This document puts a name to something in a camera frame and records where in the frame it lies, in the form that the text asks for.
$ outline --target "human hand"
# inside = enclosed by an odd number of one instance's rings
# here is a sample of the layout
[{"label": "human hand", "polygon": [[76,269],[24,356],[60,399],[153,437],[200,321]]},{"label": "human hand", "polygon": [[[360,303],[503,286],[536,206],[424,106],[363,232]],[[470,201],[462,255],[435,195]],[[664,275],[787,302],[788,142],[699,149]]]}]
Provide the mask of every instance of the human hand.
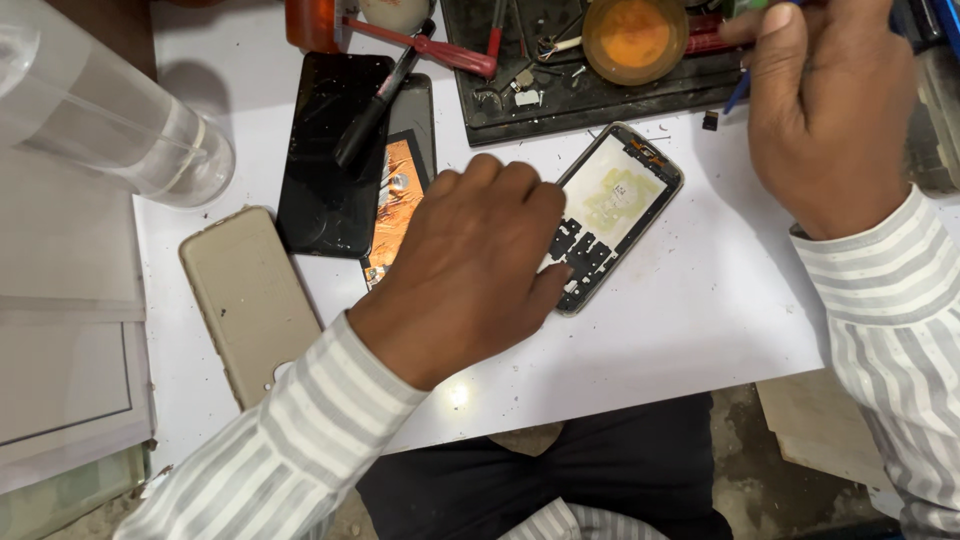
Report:
[{"label": "human hand", "polygon": [[537,274],[564,214],[564,192],[525,163],[477,156],[430,186],[383,281],[347,314],[401,379],[431,390],[532,335],[572,269]]},{"label": "human hand", "polygon": [[721,28],[728,42],[756,40],[754,169],[814,240],[867,231],[909,194],[900,166],[917,85],[913,52],[888,26],[892,1],[778,3]]}]

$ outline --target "shirt sleeve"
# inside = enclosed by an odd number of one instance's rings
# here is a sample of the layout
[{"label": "shirt sleeve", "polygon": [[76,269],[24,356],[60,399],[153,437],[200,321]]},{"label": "shirt sleeve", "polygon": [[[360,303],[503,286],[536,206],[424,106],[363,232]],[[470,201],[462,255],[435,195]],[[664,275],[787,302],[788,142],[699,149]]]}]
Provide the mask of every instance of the shirt sleeve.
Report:
[{"label": "shirt sleeve", "polygon": [[426,395],[381,364],[341,314],[260,405],[187,457],[114,538],[300,538],[329,524]]},{"label": "shirt sleeve", "polygon": [[906,504],[904,535],[960,537],[960,252],[915,186],[870,231],[793,242],[827,308],[833,368]]}]

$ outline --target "orange copper sheet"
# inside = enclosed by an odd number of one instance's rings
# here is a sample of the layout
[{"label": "orange copper sheet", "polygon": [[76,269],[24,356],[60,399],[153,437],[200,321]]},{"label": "orange copper sheet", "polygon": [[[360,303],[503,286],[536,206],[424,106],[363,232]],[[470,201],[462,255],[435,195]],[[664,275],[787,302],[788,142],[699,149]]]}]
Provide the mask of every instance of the orange copper sheet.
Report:
[{"label": "orange copper sheet", "polygon": [[377,208],[370,267],[364,269],[370,288],[383,279],[394,263],[403,236],[407,234],[410,218],[423,199],[420,176],[406,140],[387,145],[387,166],[390,172],[386,187],[381,188],[381,200],[383,190],[389,189],[389,192],[386,201]]}]

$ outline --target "dark trousers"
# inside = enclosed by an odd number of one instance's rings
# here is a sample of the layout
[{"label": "dark trousers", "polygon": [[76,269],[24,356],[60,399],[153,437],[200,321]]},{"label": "dark trousers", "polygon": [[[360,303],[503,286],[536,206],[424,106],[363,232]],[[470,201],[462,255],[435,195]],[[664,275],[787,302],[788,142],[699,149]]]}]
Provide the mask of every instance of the dark trousers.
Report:
[{"label": "dark trousers", "polygon": [[487,437],[381,456],[357,484],[381,540],[495,539],[551,501],[729,540],[713,509],[709,394],[578,418],[538,457]]}]

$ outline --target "black marker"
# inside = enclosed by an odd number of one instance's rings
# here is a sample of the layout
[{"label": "black marker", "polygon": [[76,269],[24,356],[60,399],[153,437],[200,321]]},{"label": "black marker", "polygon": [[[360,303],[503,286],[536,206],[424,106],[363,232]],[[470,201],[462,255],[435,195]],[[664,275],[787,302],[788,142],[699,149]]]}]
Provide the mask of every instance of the black marker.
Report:
[{"label": "black marker", "polygon": [[[423,21],[420,35],[432,37],[435,30],[437,30],[436,23],[428,18]],[[364,143],[370,138],[370,133],[376,127],[376,123],[380,121],[380,117],[394,101],[396,93],[403,85],[403,80],[410,74],[410,69],[416,59],[417,49],[414,47],[410,47],[403,52],[403,56],[396,62],[394,72],[383,82],[367,108],[353,119],[343,136],[340,137],[340,142],[333,149],[333,158],[341,168],[346,169],[353,163],[353,159],[357,157]]]}]

